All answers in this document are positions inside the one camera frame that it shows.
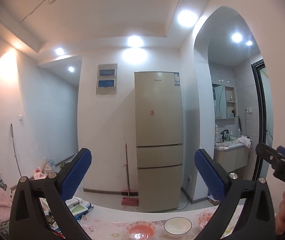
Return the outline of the beige three-door refrigerator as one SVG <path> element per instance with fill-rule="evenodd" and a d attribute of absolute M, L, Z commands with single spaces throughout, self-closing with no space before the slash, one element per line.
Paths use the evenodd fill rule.
<path fill-rule="evenodd" d="M 179 73 L 134 74 L 139 209 L 179 206 L 183 176 L 183 109 Z"/>

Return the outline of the white bowl black rim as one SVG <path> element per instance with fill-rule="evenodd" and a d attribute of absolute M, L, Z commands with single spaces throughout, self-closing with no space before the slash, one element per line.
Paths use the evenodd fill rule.
<path fill-rule="evenodd" d="M 192 222 L 184 217 L 172 217 L 165 221 L 164 230 L 171 236 L 182 236 L 192 228 Z"/>

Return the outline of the bathroom vanity cabinet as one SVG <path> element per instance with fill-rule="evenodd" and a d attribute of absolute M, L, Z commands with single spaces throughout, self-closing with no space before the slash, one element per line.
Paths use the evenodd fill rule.
<path fill-rule="evenodd" d="M 214 148 L 214 160 L 219 163 L 226 172 L 233 172 L 247 166 L 249 148 L 244 144 L 220 145 Z"/>

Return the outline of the bathroom mirror cabinet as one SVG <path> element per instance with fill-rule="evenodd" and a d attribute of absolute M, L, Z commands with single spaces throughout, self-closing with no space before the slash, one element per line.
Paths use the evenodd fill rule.
<path fill-rule="evenodd" d="M 212 84 L 215 119 L 236 118 L 236 96 L 233 87 Z"/>

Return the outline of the red broom with dustpan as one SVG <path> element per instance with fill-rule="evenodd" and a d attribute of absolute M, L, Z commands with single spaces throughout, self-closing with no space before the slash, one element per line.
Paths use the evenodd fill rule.
<path fill-rule="evenodd" d="M 126 157 L 126 163 L 125 163 L 125 168 L 126 168 L 126 180 L 127 180 L 127 196 L 124 196 L 121 201 L 122 206 L 134 206 L 138 207 L 139 206 L 139 199 L 136 197 L 131 197 L 130 196 L 130 178 L 129 178 L 129 168 L 128 168 L 128 148 L 127 148 L 127 143 L 125 143 L 125 157 Z"/>

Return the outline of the stack of books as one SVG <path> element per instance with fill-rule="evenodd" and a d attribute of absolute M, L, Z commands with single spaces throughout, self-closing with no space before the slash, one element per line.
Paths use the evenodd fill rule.
<path fill-rule="evenodd" d="M 58 231 L 59 227 L 53 217 L 47 200 L 45 198 L 40 198 L 39 200 L 42 204 L 44 215 L 46 216 L 51 229 Z M 90 202 L 87 202 L 86 200 L 78 197 L 73 197 L 72 199 L 67 200 L 65 203 L 74 216 L 75 220 L 80 220 L 82 216 L 86 215 L 93 209 L 93 206 Z"/>

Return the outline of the pink cartoon table mat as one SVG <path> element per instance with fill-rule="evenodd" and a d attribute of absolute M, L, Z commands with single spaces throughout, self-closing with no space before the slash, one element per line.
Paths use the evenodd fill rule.
<path fill-rule="evenodd" d="M 216 210 L 217 206 L 183 212 L 143 213 L 95 206 L 79 224 L 91 239 L 139 239 L 132 233 L 135 226 L 147 226 L 148 239 L 195 239 Z M 181 236 L 166 232 L 165 222 L 174 217 L 188 219 L 191 229 Z"/>

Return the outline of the grey electrical panel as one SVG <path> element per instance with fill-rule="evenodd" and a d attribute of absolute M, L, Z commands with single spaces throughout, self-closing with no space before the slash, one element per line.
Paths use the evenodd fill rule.
<path fill-rule="evenodd" d="M 99 64 L 97 71 L 96 95 L 116 94 L 117 63 Z"/>

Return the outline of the pink strawberry bowl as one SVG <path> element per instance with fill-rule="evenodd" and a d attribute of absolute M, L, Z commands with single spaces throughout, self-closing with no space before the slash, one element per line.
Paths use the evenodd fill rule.
<path fill-rule="evenodd" d="M 211 220 L 213 212 L 202 212 L 196 215 L 198 226 L 203 229 L 207 223 Z"/>
<path fill-rule="evenodd" d="M 156 234 L 156 227 L 151 222 L 136 221 L 129 224 L 127 234 L 134 240 L 152 239 Z"/>

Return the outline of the glass door black frame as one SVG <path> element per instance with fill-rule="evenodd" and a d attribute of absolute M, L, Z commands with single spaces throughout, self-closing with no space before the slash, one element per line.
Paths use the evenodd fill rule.
<path fill-rule="evenodd" d="M 273 103 L 271 86 L 263 59 L 252 64 L 259 110 L 259 139 L 268 146 L 273 145 Z"/>

